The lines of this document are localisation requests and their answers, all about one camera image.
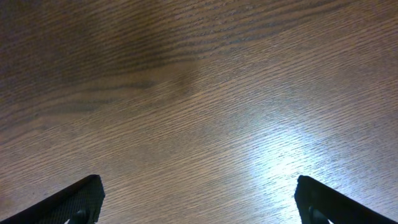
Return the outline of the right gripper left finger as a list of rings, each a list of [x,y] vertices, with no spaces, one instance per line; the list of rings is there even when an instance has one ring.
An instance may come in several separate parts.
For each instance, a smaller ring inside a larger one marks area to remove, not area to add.
[[[1,224],[94,224],[99,219],[104,198],[101,177],[92,174],[1,221]]]

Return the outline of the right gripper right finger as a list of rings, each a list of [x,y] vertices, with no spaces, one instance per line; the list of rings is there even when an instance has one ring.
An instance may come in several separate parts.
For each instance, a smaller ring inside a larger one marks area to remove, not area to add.
[[[294,199],[302,224],[397,224],[306,175],[298,177]]]

